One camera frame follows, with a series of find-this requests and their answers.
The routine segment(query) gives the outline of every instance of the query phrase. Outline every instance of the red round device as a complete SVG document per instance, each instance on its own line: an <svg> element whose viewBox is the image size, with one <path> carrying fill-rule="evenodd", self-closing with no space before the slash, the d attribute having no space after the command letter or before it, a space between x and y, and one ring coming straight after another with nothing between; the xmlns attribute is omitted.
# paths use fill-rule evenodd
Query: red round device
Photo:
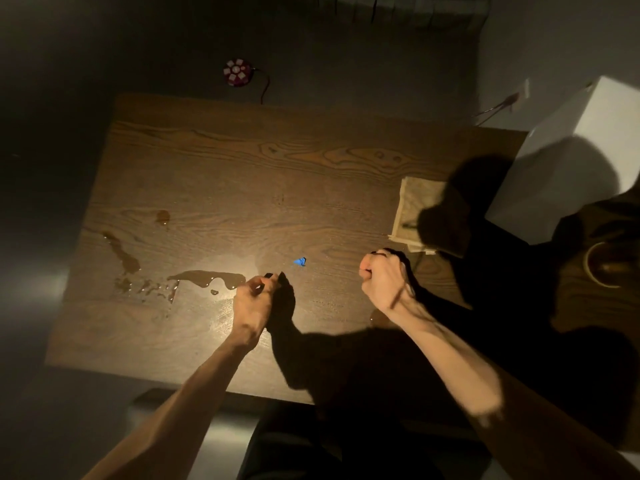
<svg viewBox="0 0 640 480"><path fill-rule="evenodd" d="M249 84L254 71L255 69L251 63L244 59L233 59L227 62L227 67L224 68L222 73L225 75L229 86L241 88Z"/></svg>

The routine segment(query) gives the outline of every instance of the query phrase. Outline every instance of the dark floor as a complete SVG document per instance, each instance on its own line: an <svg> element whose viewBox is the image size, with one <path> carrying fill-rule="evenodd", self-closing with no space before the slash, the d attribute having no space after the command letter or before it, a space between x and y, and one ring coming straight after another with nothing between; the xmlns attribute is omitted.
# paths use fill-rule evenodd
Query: dark floor
<svg viewBox="0 0 640 480"><path fill-rule="evenodd" d="M434 120L476 109L475 40L342 25L295 0L4 0L0 461L4 478L75 479L152 384L43 368L80 219L121 91Z"/></svg>

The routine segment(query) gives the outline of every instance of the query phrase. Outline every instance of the hand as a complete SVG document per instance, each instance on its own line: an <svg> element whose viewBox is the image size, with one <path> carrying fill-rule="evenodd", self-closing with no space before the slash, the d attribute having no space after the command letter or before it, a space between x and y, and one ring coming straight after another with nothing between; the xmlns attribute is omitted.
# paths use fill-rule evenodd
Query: hand
<svg viewBox="0 0 640 480"><path fill-rule="evenodd" d="M358 273L362 278L364 294L393 322L392 311L396 305L415 296L408 282L404 263L387 250L378 250L364 256Z"/></svg>
<svg viewBox="0 0 640 480"><path fill-rule="evenodd" d="M278 289L278 275L254 276L236 290L234 297L234 324L230 339L253 349L267 325L273 293Z"/></svg>

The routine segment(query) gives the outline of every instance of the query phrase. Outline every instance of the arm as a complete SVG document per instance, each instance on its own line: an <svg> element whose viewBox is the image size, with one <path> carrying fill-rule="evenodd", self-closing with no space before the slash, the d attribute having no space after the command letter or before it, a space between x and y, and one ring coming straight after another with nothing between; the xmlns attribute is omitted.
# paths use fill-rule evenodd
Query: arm
<svg viewBox="0 0 640 480"><path fill-rule="evenodd" d="M609 444L437 322L415 300L397 256L365 256L360 275L364 293L418 345L512 478L640 478Z"/></svg>
<svg viewBox="0 0 640 480"><path fill-rule="evenodd" d="M277 275L256 276L238 287L233 327L222 345L84 480L187 478L229 382L258 343L271 312L277 279Z"/></svg>

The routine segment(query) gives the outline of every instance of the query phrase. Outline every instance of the forearm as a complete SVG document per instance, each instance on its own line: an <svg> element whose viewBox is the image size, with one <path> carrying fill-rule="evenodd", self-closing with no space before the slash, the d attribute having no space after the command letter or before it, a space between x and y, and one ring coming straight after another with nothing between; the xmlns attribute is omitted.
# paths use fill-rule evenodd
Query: forearm
<svg viewBox="0 0 640 480"><path fill-rule="evenodd" d="M250 348L230 335L156 412L84 478L186 478L238 365Z"/></svg>
<svg viewBox="0 0 640 480"><path fill-rule="evenodd" d="M393 320L420 347L514 479L638 478L613 448L405 300Z"/></svg>

